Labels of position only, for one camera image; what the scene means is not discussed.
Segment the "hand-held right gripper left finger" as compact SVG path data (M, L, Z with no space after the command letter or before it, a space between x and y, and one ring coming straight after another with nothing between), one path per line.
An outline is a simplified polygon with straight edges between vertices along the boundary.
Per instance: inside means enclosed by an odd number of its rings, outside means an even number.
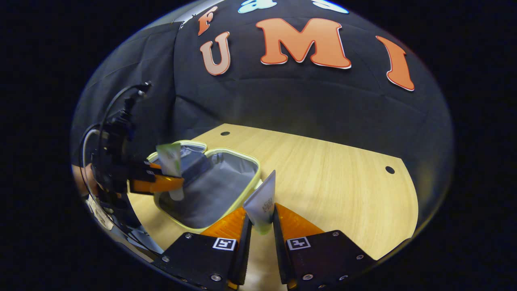
M237 291L246 278L251 231L240 207L200 234L181 234L153 267L188 291Z

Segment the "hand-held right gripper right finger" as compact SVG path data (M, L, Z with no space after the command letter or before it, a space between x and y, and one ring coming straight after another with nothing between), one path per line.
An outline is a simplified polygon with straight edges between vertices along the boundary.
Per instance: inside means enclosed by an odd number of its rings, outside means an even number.
M342 290L376 264L342 231L325 232L279 203L273 228L280 278L288 290Z

